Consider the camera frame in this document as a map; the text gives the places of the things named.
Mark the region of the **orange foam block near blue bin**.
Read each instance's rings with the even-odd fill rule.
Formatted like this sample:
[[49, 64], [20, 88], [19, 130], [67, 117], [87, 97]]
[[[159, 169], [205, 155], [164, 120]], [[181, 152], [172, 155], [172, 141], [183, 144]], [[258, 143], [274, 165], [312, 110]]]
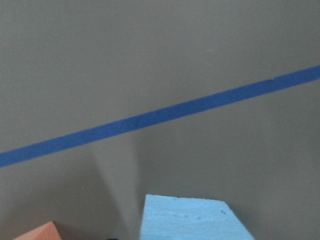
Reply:
[[16, 237], [14, 240], [62, 240], [62, 238], [55, 224], [50, 221]]

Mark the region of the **light blue foam block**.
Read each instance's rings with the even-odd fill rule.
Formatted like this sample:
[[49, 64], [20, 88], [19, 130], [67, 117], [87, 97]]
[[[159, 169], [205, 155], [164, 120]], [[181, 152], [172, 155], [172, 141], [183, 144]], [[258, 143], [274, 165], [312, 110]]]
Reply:
[[147, 194], [141, 240], [251, 240], [253, 236], [220, 200]]

